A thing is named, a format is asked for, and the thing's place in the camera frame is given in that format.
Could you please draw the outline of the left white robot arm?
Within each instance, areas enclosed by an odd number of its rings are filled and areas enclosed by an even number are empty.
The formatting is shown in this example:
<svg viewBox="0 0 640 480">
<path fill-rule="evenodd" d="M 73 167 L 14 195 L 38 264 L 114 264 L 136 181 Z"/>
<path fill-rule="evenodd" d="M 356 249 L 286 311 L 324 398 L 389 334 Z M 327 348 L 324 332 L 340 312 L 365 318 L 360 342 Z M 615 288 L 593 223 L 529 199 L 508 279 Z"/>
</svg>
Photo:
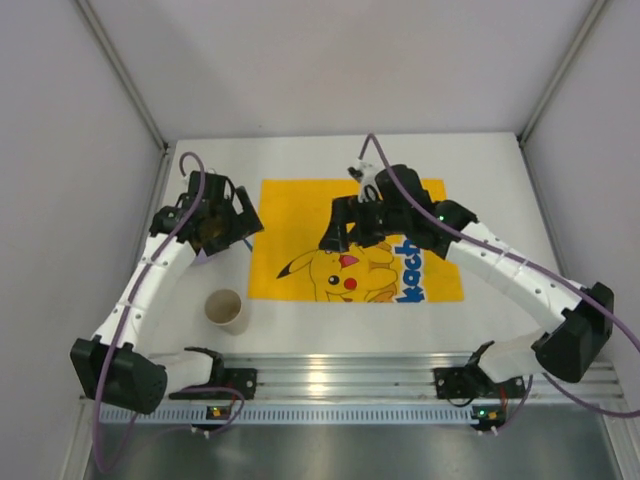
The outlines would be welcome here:
<svg viewBox="0 0 640 480">
<path fill-rule="evenodd" d="M 168 394 L 217 385 L 224 369 L 219 353 L 186 347 L 151 354 L 146 343 L 199 254 L 211 257 L 263 228 L 245 187 L 224 175 L 191 172 L 176 203 L 153 216 L 139 263 L 107 319 L 71 348 L 85 396 L 150 414 Z"/>
</svg>

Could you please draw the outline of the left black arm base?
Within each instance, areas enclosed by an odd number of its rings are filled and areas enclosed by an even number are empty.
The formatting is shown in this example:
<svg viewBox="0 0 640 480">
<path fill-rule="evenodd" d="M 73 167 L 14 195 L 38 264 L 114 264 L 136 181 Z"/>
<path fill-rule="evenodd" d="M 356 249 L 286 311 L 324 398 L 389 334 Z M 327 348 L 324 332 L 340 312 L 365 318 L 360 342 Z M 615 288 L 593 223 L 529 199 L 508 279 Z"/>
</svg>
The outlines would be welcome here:
<svg viewBox="0 0 640 480">
<path fill-rule="evenodd" d="M 219 352 L 203 347 L 187 347 L 170 356 L 166 396 L 172 400 L 238 399 L 240 392 L 252 400 L 257 388 L 257 370 L 230 367 Z"/>
</svg>

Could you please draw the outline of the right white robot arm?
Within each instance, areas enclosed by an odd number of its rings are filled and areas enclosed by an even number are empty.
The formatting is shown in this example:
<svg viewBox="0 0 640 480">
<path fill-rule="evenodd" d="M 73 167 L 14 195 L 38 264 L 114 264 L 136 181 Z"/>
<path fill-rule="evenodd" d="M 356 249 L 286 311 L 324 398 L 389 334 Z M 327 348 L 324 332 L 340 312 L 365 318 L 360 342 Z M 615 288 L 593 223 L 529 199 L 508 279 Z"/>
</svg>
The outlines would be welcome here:
<svg viewBox="0 0 640 480">
<path fill-rule="evenodd" d="M 548 373 L 579 382 L 609 340 L 614 294 L 604 284 L 561 285 L 511 252 L 477 216 L 452 200 L 434 201 L 417 173 L 405 165 L 389 170 L 359 161 L 349 167 L 356 195 L 332 202 L 320 248 L 344 253 L 371 247 L 391 235 L 452 262 L 512 300 L 538 330 L 510 341 L 482 344 L 463 368 L 465 381 L 480 392 L 515 377 Z"/>
</svg>

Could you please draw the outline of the beige paper cup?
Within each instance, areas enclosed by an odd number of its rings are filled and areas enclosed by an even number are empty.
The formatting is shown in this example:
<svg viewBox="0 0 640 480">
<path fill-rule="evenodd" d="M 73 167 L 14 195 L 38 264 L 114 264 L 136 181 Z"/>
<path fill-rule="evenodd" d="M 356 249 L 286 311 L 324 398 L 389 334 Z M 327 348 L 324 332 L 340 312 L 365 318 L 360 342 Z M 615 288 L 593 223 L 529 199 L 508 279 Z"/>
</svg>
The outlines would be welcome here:
<svg viewBox="0 0 640 480">
<path fill-rule="evenodd" d="M 234 336 L 243 334 L 249 324 L 241 296 L 231 289 L 212 292 L 205 301 L 204 314 L 219 330 Z"/>
</svg>

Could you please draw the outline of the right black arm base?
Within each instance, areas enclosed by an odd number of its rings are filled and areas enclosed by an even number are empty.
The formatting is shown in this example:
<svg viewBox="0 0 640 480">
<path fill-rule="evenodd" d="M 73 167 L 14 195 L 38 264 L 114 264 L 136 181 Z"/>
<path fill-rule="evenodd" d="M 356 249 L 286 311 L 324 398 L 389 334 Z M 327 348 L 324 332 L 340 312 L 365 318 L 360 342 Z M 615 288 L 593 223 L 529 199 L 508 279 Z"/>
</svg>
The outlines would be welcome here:
<svg viewBox="0 0 640 480">
<path fill-rule="evenodd" d="M 494 341 L 482 344 L 464 366 L 440 367 L 433 370 L 436 396 L 452 405 L 462 408 L 477 399 L 522 398 L 525 382 L 522 377 L 514 377 L 501 383 L 492 381 L 479 367 L 479 360 Z"/>
</svg>

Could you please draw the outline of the yellow Pikachu placemat cloth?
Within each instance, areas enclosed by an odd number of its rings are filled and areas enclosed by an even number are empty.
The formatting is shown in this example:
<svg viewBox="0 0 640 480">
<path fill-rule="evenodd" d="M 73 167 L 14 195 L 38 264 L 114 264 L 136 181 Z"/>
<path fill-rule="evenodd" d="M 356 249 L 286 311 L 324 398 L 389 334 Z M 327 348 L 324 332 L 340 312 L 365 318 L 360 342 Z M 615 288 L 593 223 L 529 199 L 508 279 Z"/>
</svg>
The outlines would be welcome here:
<svg viewBox="0 0 640 480">
<path fill-rule="evenodd" d="M 353 180 L 267 179 L 263 232 L 253 241 L 252 299 L 337 303 L 455 303 L 464 299 L 458 268 L 402 235 L 344 253 L 319 249 L 333 199 L 357 193 Z"/>
</svg>

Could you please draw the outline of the lilac plastic plate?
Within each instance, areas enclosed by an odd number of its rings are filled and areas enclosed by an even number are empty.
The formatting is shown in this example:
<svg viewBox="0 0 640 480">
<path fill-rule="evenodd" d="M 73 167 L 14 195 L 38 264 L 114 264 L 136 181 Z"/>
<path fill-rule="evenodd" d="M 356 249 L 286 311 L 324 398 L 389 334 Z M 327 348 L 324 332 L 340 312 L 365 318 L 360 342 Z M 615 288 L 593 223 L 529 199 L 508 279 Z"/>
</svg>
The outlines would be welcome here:
<svg viewBox="0 0 640 480">
<path fill-rule="evenodd" d="M 208 263 L 211 259 L 212 259 L 212 257 L 210 255 L 207 255 L 204 250 L 201 250 L 197 254 L 197 256 L 194 258 L 193 264 L 194 265 L 203 265 L 203 264 Z"/>
</svg>

